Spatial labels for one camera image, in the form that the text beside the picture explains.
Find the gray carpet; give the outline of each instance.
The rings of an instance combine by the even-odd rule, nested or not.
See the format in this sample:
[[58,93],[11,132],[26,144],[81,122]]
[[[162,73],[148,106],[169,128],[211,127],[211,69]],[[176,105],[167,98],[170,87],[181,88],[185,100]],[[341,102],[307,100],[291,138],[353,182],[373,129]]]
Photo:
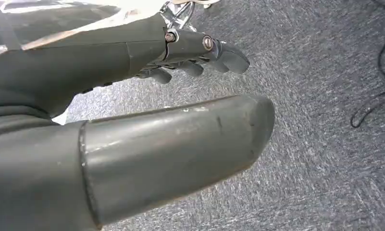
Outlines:
[[68,120],[260,93],[276,105],[272,140],[243,174],[105,230],[385,231],[385,105],[349,125],[385,90],[375,68],[385,12],[370,0],[224,0],[194,21],[241,47],[251,68],[115,83],[77,96]]

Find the robotic hand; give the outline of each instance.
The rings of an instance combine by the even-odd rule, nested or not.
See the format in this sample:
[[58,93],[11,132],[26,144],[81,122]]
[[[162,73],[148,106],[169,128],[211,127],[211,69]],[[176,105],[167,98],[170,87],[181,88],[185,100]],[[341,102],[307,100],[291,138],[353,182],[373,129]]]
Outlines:
[[[58,11],[79,15],[75,7]],[[160,15],[24,45],[41,30],[24,33],[17,16],[21,27],[0,11],[0,231],[99,230],[250,167],[271,136],[273,104],[261,96],[59,126],[51,118],[97,86],[168,82],[163,68],[196,76],[200,64],[243,73],[249,63],[208,35],[167,29]]]

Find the screw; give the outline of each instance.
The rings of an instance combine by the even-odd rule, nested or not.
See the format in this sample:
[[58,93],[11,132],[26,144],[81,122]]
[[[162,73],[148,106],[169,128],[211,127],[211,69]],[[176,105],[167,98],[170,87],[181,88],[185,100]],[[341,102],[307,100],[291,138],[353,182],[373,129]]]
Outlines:
[[166,42],[174,42],[175,41],[175,34],[169,32],[165,34],[165,41]]
[[213,41],[212,41],[212,38],[210,36],[205,35],[202,44],[204,45],[204,48],[207,51],[211,51],[212,50]]

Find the robotic finger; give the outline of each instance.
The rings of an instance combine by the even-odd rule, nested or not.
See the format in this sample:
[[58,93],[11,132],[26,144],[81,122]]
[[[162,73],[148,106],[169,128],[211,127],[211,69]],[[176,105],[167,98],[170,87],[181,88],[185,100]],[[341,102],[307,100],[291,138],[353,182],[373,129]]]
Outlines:
[[[204,68],[200,64],[209,64],[221,73],[232,71],[238,74],[244,73],[250,66],[249,60],[236,46],[213,39],[203,33],[168,29],[165,40],[164,59],[153,62],[150,66],[181,69],[193,77],[203,73]],[[162,71],[143,71],[141,76],[148,77],[150,74],[159,72],[163,73]]]

